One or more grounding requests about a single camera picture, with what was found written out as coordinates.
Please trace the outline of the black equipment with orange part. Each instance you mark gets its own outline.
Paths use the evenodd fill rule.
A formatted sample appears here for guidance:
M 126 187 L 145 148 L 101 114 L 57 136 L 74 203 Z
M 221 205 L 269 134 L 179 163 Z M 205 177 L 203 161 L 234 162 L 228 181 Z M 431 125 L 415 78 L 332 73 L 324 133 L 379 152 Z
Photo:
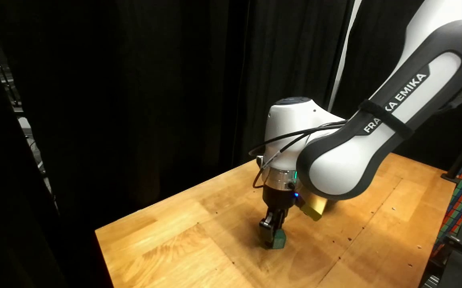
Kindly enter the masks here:
M 462 288 L 462 240 L 443 236 L 430 255 L 418 288 Z

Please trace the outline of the green block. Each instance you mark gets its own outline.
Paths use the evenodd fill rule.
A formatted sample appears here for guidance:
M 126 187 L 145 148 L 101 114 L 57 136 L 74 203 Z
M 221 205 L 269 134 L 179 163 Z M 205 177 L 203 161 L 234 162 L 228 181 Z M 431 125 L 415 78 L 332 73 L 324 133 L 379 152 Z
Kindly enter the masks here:
M 287 241 L 287 236 L 282 228 L 276 229 L 273 233 L 273 239 L 271 241 L 271 249 L 280 250 L 283 249 Z

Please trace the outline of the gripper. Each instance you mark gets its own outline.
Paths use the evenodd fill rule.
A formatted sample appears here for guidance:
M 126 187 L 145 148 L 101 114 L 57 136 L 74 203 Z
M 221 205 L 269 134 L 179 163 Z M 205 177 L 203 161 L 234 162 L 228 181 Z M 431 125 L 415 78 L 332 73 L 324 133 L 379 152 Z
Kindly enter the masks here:
M 260 237 L 266 248 L 273 248 L 275 231 L 281 230 L 284 221 L 298 199 L 298 193 L 293 190 L 282 191 L 264 186 L 262 200 L 267 206 L 266 216 L 259 222 Z

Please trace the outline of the black curtain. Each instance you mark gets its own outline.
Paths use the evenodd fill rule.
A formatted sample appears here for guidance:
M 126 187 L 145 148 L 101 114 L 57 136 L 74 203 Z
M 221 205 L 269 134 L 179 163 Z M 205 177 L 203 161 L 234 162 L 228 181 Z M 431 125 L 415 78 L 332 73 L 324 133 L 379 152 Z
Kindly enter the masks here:
M 277 100 L 331 100 L 356 0 L 0 0 L 62 222 L 95 230 L 247 162 Z

